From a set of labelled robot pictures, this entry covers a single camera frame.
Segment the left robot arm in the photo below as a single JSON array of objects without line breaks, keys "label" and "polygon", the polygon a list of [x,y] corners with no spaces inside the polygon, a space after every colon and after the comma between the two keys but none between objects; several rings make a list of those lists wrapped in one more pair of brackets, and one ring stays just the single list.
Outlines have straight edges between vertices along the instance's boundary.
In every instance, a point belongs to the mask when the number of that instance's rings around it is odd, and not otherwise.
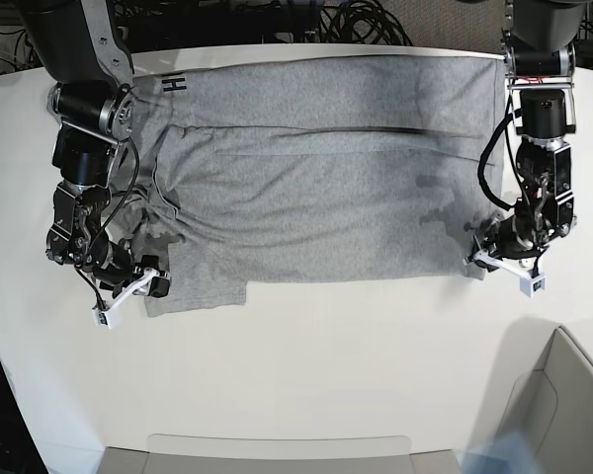
[{"label": "left robot arm", "polygon": [[[574,40],[587,10],[584,1],[508,1],[502,47],[508,99],[502,121],[480,155],[483,194],[506,211],[475,231],[468,262],[489,272],[505,270],[525,286],[544,285],[540,260],[553,240],[574,226],[571,148],[576,130]],[[520,189],[513,203],[498,197],[485,174],[489,158],[513,126],[521,143],[508,152]]]}]

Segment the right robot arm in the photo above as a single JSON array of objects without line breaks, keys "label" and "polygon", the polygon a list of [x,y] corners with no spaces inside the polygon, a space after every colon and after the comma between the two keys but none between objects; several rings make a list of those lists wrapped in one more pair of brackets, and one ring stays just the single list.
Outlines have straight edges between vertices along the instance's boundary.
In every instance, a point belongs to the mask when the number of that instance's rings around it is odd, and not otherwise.
[{"label": "right robot arm", "polygon": [[125,124],[133,107],[133,64],[115,24],[111,1],[44,0],[15,4],[43,68],[55,80],[48,99],[60,121],[52,164],[61,175],[53,194],[47,257],[72,267],[93,289],[95,316],[108,320],[131,295],[161,298],[170,277],[155,256],[137,258],[107,228],[132,192],[112,211],[110,175],[137,147]]}]

